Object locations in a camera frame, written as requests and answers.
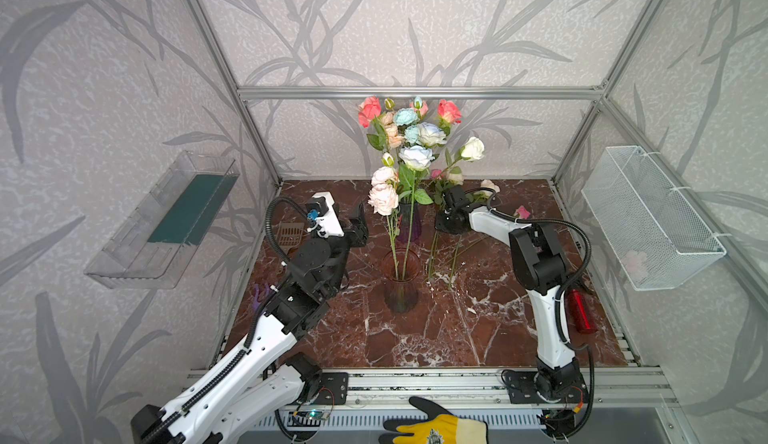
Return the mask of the pale pink flower stem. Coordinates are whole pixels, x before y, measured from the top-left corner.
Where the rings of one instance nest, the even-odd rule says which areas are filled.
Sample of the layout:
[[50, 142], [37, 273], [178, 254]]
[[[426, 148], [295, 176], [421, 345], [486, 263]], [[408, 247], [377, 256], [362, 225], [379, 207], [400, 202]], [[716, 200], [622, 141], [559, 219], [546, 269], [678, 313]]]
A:
[[397, 257], [396, 240], [399, 235], [399, 202], [398, 185], [399, 174], [395, 166], [394, 157], [385, 152], [381, 158], [382, 166], [377, 169], [371, 178], [371, 190], [368, 196], [368, 204], [375, 214], [386, 219], [387, 232], [390, 241], [394, 265], [394, 278], [402, 277], [400, 259]]

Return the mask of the red glass vase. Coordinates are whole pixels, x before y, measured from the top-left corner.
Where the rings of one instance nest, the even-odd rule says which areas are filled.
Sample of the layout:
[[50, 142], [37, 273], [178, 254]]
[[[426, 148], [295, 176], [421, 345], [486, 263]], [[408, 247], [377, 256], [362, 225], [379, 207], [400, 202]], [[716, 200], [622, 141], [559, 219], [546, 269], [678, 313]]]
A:
[[419, 301], [422, 265], [419, 256], [405, 248], [390, 251], [380, 264], [385, 278], [383, 297], [387, 307], [396, 314], [411, 311]]

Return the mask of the cream white rose stem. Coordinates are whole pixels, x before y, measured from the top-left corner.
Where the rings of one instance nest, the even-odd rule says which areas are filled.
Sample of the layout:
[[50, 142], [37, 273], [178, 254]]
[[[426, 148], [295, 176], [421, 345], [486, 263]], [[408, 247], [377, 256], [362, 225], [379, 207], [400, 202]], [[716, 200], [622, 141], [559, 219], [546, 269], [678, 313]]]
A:
[[480, 161], [484, 154], [484, 143], [477, 137], [471, 137], [455, 152], [448, 151], [445, 153], [445, 166], [443, 169], [434, 170], [431, 173], [431, 181], [462, 185], [464, 177], [461, 165]]

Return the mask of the white blue rose stem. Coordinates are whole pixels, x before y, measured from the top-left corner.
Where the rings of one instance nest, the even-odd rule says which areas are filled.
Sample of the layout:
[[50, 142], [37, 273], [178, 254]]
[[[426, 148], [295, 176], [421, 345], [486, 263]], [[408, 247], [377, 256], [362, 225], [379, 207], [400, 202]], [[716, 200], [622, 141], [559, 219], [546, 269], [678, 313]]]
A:
[[431, 123], [421, 123], [418, 128], [418, 144], [425, 148], [445, 146], [447, 136], [438, 126]]
[[[423, 188], [423, 181], [428, 176], [429, 167], [433, 161], [431, 149], [414, 145], [403, 148], [398, 154], [400, 160], [399, 174], [401, 181], [400, 204], [403, 202], [432, 204], [433, 200]], [[411, 243], [405, 245], [410, 250]]]

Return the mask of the coral pink rose stem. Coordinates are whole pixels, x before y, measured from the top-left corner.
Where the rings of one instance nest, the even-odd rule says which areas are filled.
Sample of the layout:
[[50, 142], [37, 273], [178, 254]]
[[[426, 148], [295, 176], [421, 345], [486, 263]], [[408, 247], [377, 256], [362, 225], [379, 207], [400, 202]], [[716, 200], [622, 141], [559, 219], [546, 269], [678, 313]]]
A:
[[446, 146], [447, 140], [450, 137], [453, 129], [462, 122], [462, 113], [458, 106], [447, 100], [441, 100], [437, 107], [437, 119], [436, 126], [443, 134], [441, 144], [437, 144], [434, 147], [436, 153], [433, 160], [436, 161], [440, 157], [441, 150]]

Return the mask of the light blue flower stem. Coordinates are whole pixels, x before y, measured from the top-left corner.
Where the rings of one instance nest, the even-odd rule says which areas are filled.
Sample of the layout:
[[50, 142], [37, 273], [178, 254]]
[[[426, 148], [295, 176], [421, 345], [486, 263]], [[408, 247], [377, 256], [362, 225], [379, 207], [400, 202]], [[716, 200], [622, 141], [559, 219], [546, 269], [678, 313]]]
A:
[[416, 109], [403, 108], [394, 114], [393, 123], [397, 129], [397, 135], [408, 145], [418, 143], [420, 130], [420, 114]]

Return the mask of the red pink rose stem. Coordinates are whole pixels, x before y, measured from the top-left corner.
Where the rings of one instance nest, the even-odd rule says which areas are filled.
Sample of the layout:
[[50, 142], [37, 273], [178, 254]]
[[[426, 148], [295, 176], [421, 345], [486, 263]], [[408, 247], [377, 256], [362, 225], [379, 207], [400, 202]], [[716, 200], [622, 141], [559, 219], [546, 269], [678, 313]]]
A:
[[364, 130], [369, 130], [366, 135], [367, 142], [377, 151], [385, 151], [388, 145], [385, 125], [382, 123], [383, 115], [382, 105], [377, 97], [368, 97], [358, 106], [358, 123]]

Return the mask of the purple glass vase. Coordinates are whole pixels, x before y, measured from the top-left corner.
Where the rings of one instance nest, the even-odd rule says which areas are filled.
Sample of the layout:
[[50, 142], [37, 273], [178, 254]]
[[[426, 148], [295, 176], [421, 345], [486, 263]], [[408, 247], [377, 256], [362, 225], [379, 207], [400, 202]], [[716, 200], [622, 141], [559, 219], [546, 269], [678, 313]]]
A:
[[403, 202], [398, 207], [399, 234], [396, 242], [401, 245], [416, 243], [422, 235], [421, 208], [419, 203]]

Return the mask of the peach flower stem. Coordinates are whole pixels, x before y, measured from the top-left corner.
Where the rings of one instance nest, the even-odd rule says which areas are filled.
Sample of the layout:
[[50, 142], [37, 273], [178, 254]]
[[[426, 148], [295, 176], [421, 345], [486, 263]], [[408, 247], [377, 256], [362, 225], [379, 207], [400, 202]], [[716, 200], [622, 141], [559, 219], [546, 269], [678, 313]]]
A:
[[384, 101], [385, 112], [379, 117], [379, 122], [384, 130], [386, 145], [389, 150], [400, 147], [404, 138], [399, 134], [399, 128], [395, 123], [395, 103], [387, 98]]

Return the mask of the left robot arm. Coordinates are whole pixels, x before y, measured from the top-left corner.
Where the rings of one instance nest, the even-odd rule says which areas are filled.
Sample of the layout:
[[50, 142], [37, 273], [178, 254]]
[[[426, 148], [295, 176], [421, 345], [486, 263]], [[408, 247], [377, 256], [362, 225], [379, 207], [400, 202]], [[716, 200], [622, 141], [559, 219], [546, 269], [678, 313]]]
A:
[[[308, 224], [309, 238], [293, 256], [278, 245], [272, 216], [282, 204]], [[285, 266], [279, 285], [257, 307], [246, 336], [212, 369], [162, 407], [147, 405], [131, 420], [137, 443], [235, 443], [261, 419], [283, 406], [308, 402], [320, 390], [322, 371], [303, 354], [289, 352], [328, 312], [342, 289], [354, 248], [366, 245], [365, 209], [357, 207], [342, 227], [332, 195], [321, 192], [300, 205], [284, 196], [267, 207], [265, 238]]]

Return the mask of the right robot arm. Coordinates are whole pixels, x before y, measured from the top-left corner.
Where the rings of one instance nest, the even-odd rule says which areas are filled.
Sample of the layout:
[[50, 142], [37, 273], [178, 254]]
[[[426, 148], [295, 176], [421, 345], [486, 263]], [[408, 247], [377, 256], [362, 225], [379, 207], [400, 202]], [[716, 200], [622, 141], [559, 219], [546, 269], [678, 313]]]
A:
[[[474, 231], [509, 247], [515, 279], [531, 302], [537, 351], [534, 371], [505, 371], [502, 381], [513, 403], [560, 403], [585, 386], [577, 348], [569, 336], [564, 301], [590, 262], [591, 243], [571, 222], [532, 218], [522, 209], [512, 215], [496, 209], [496, 195], [497, 191], [489, 187], [464, 190], [455, 186], [443, 191], [436, 229], [453, 235]], [[558, 226], [578, 234], [584, 244], [582, 263], [573, 271], [556, 232]]]

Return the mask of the pile of artificial flowers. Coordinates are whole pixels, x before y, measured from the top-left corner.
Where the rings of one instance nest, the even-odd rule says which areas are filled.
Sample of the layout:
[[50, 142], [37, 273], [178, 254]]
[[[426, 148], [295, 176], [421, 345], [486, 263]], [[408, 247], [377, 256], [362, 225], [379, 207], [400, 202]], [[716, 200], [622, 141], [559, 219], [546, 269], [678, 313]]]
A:
[[[453, 186], [461, 185], [443, 186], [436, 191], [435, 198], [440, 201], [439, 209], [442, 204], [440, 194], [443, 190]], [[499, 192], [499, 188], [489, 180], [483, 181], [478, 188], [468, 189], [465, 192], [472, 203], [470, 207], [471, 212], [469, 213], [470, 231], [492, 237], [508, 245], [510, 250], [513, 250], [514, 240], [510, 236], [515, 231], [528, 230], [530, 224], [524, 223], [520, 217], [504, 215], [491, 206], [492, 201]]]

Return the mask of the purple plastic hook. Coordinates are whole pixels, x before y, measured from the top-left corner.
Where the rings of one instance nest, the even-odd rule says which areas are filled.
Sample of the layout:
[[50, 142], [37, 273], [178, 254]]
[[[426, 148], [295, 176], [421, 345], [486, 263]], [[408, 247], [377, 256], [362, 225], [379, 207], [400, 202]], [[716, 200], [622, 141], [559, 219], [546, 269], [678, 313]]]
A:
[[254, 283], [251, 287], [251, 303], [250, 311], [255, 313], [263, 302], [270, 297], [272, 293], [271, 286], [266, 283], [258, 284]]

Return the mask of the yellow black work glove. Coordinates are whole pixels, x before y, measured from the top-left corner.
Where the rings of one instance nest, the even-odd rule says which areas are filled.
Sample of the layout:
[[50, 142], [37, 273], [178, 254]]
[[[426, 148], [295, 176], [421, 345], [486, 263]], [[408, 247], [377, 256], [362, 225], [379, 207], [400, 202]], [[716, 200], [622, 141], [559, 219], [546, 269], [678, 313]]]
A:
[[487, 444], [488, 424], [484, 421], [460, 418], [441, 405], [422, 397], [408, 400], [426, 415], [425, 420], [388, 419], [383, 423], [385, 433], [380, 444]]

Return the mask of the clear plastic wall tray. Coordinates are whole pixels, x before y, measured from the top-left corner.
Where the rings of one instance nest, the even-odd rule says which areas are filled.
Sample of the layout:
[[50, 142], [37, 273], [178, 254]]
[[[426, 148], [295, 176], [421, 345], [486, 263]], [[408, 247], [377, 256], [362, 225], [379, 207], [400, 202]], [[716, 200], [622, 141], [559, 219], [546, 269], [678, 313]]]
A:
[[239, 176], [234, 158], [181, 152], [84, 274], [108, 289], [175, 288]]

